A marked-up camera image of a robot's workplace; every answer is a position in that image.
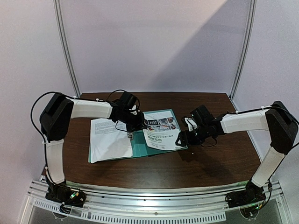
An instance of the wire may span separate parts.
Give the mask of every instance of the wire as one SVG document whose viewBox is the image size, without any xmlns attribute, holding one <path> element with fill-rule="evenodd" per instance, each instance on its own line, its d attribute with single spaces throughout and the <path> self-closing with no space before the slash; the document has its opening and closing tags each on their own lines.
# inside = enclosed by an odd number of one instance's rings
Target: wire
<svg viewBox="0 0 299 224">
<path fill-rule="evenodd" d="M 116 123 L 115 123 L 115 129 L 116 129 L 116 130 L 119 130 L 119 131 L 122 131 L 122 132 L 126 132 L 126 133 L 130 133 L 130 132 L 128 132 L 127 130 L 122 130 L 122 129 L 117 128 L 117 124 L 118 124 L 118 120 L 117 120 Z"/>
<path fill-rule="evenodd" d="M 111 95 L 112 95 L 113 93 L 115 93 L 115 92 L 119 92 L 119 91 L 126 92 L 125 90 L 122 90 L 122 89 L 119 89 L 119 90 L 114 90 L 113 92 L 111 92 L 111 93 L 109 94 L 109 96 L 107 97 L 107 99 L 106 99 L 105 101 L 108 101 L 108 100 L 109 100 L 109 98 L 111 97 Z"/>
<path fill-rule="evenodd" d="M 211 146 L 204 146 L 204 145 L 201 144 L 201 147 L 203 147 L 203 148 L 213 147 L 213 146 L 217 145 L 217 139 L 214 139 L 214 141 L 215 141 L 215 143 Z"/>
</svg>

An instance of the dark brown tabletop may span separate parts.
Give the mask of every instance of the dark brown tabletop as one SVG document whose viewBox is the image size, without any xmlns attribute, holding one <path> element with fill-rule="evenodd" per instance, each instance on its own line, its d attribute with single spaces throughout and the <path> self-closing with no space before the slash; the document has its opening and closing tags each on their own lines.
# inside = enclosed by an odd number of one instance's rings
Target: dark brown tabletop
<svg viewBox="0 0 299 224">
<path fill-rule="evenodd" d="M 108 93 L 84 93 L 82 98 L 103 98 Z M 217 116 L 234 108 L 226 94 L 182 92 L 138 92 L 141 111 L 172 109 L 181 129 L 181 118 L 201 104 Z M 113 94 L 111 99 L 119 97 Z M 210 148 L 150 157 L 88 163 L 90 120 L 73 119 L 64 142 L 64 173 L 68 181 L 122 188 L 188 188 L 230 184 L 248 180 L 260 164 L 246 132 L 217 138 Z M 213 139 L 206 144 L 213 144 Z"/>
</svg>

